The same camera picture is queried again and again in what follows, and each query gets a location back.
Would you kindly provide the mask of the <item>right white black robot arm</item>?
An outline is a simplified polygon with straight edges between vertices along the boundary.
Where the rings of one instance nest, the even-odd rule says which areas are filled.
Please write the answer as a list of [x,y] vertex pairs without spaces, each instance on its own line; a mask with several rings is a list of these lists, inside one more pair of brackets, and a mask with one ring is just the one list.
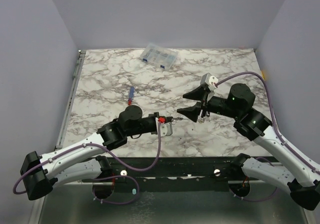
[[256,96],[246,84],[231,86],[228,97],[213,96],[207,100],[209,88],[203,84],[183,95],[196,100],[191,107],[177,112],[193,122],[211,113],[235,120],[233,126],[243,137],[255,142],[275,157],[284,169],[239,154],[231,163],[229,173],[240,180],[244,176],[262,180],[283,191],[302,208],[313,211],[320,203],[320,165],[302,153],[276,129],[275,124],[253,108]]

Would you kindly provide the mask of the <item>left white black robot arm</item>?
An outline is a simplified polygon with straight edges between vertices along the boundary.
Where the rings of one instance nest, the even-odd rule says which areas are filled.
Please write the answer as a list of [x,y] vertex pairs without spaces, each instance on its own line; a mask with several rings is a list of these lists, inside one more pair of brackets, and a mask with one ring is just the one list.
[[143,117],[142,109],[129,105],[118,118],[104,124],[87,138],[66,148],[45,154],[36,151],[28,153],[20,169],[20,178],[14,184],[13,193],[19,183],[23,183],[30,201],[49,194],[54,187],[86,179],[106,181],[112,176],[103,153],[111,154],[112,150],[125,145],[128,138],[140,137],[143,134],[157,135],[159,138],[170,136],[171,117],[161,116],[158,112]]

